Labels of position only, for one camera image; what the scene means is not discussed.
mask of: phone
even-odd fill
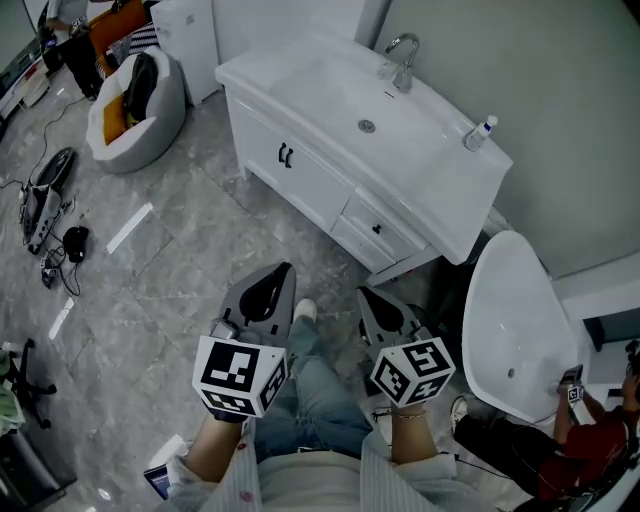
[[[558,389],[556,390],[558,393],[565,388],[571,386],[577,386],[582,382],[582,369],[584,365],[579,364],[578,366],[574,366],[573,368],[569,368],[562,379],[560,379],[560,384],[558,384]]]
[[[148,469],[144,472],[144,477],[163,500],[169,499],[169,473],[166,464]]]

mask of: light strip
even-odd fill
[[[140,224],[140,222],[142,222],[142,219],[144,219],[151,210],[153,210],[153,205],[151,203],[145,204],[127,221],[124,226],[122,226],[122,229],[116,233],[116,236],[114,236],[111,242],[107,245],[107,251],[109,254],[113,254],[124,239],[129,236],[129,234],[138,224]]]
[[[67,316],[69,315],[69,312],[71,311],[71,309],[73,309],[73,305],[74,305],[73,299],[69,297],[69,299],[67,300],[67,303],[60,310],[60,313],[58,313],[58,316],[53,322],[51,329],[49,329],[50,340],[55,339],[55,337],[58,335],[58,331],[62,327],[62,322],[64,322],[65,318],[67,318]]]

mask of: faucet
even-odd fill
[[[398,46],[402,41],[406,40],[410,40],[412,42],[411,53],[407,57],[407,60],[404,61],[404,65],[398,66],[396,76],[393,79],[393,85],[395,85],[402,93],[407,93],[411,90],[411,81],[413,79],[413,59],[416,58],[416,53],[418,53],[418,48],[420,48],[420,40],[417,35],[407,32],[391,41],[389,46],[387,46],[387,49],[384,51],[384,53],[391,53],[391,50]]]

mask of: black bag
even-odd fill
[[[147,104],[157,82],[158,66],[153,57],[147,53],[138,54],[131,83],[124,93],[124,112],[129,128],[146,119]]]

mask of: white cabinet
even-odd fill
[[[427,242],[382,201],[362,189],[357,189],[351,196],[342,215],[394,262],[402,261],[427,246]]]
[[[240,166],[248,167],[271,188],[284,194],[288,175],[283,162],[284,133],[238,99],[229,98],[229,113]]]
[[[246,174],[248,170],[262,179],[378,274],[370,278],[370,284],[437,256],[433,249],[429,250],[428,242],[384,201],[311,144],[252,102],[228,90],[227,95],[241,171]]]
[[[357,259],[374,274],[395,263],[385,252],[376,247],[362,235],[345,217],[340,217],[329,233],[331,237],[344,247],[351,256]]]
[[[213,10],[207,0],[173,0],[151,7],[160,48],[180,63],[189,101],[202,103],[220,89]]]
[[[229,98],[238,161],[324,231],[330,231],[353,186],[295,137],[255,108]]]
[[[295,138],[287,147],[286,162],[291,167],[287,182],[289,201],[325,231],[335,224],[347,204],[353,187],[330,174],[318,157]]]

